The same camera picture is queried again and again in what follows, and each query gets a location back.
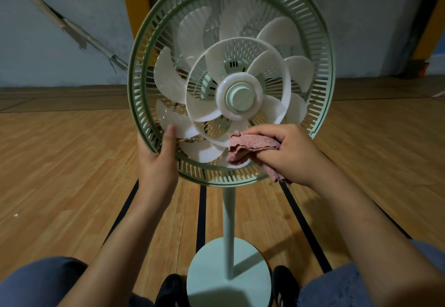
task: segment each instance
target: green knob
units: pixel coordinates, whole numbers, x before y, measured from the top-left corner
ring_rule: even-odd
[[[255,102],[255,90],[245,82],[231,86],[226,95],[226,104],[235,112],[249,110]]]

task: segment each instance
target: green fan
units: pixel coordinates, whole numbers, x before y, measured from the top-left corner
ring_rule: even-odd
[[[334,80],[331,40],[312,0],[159,0],[148,14],[128,73],[137,128],[159,152],[163,130],[175,124],[180,175],[223,188],[224,237],[190,265],[192,307],[269,304],[265,260],[234,235],[235,187],[267,175],[250,160],[226,162],[230,136],[297,123],[314,137]]]

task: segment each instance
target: shoe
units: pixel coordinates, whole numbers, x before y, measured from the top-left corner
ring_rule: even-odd
[[[184,283],[178,274],[170,274],[161,285],[154,305],[156,307],[187,307]]]
[[[296,307],[300,287],[286,266],[276,266],[272,275],[272,294],[278,307]]]

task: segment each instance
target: person's right arm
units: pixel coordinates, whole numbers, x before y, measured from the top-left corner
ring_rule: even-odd
[[[297,125],[259,125],[244,131],[275,137],[280,150],[257,154],[281,175],[323,197],[376,306],[445,306],[442,273],[332,163]]]

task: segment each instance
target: rear fan grille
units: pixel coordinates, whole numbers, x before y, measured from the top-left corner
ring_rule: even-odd
[[[286,55],[305,55],[315,65],[314,82],[309,91],[304,94],[298,85],[292,82],[292,92],[298,93],[309,102],[308,113],[302,122],[309,134],[314,137],[323,122],[327,108],[331,101],[334,87],[334,57],[325,22],[312,0],[255,0],[264,6],[263,15],[254,18],[244,28],[240,36],[256,37],[259,31],[270,20],[287,16],[291,18],[299,29],[302,45],[305,53],[293,53],[292,48],[277,49]],[[183,79],[187,79],[190,69],[184,64],[184,59],[177,52],[177,40],[175,32],[181,20],[192,10],[201,6],[211,6],[212,9],[220,8],[221,0],[159,0],[148,14],[141,26],[135,40],[129,67],[128,94],[131,111],[138,129],[144,133],[148,145],[155,152],[161,148],[161,129],[156,126],[157,116],[155,105],[158,100],[174,108],[176,112],[186,113],[184,105],[179,105],[167,100],[153,83],[153,67],[160,51],[164,46],[172,49],[172,61]],[[218,41],[219,20],[209,18],[206,25],[204,43],[209,47]],[[230,65],[238,66],[238,60],[242,59],[251,63],[260,50],[255,45],[245,46],[241,41],[228,48],[226,59],[232,59]],[[200,98],[205,65],[198,63],[194,72],[197,76],[190,78],[188,90],[193,89],[193,95]],[[279,97],[282,91],[281,79],[272,69],[264,74],[266,94]],[[257,114],[251,119],[251,125],[263,123],[265,119]],[[206,130],[214,130],[220,125],[205,123]],[[250,164],[241,169],[226,169],[210,163],[198,163],[186,157],[180,149],[177,150],[179,169],[182,177],[194,182],[209,186],[235,186],[249,184],[267,177],[260,169]]]

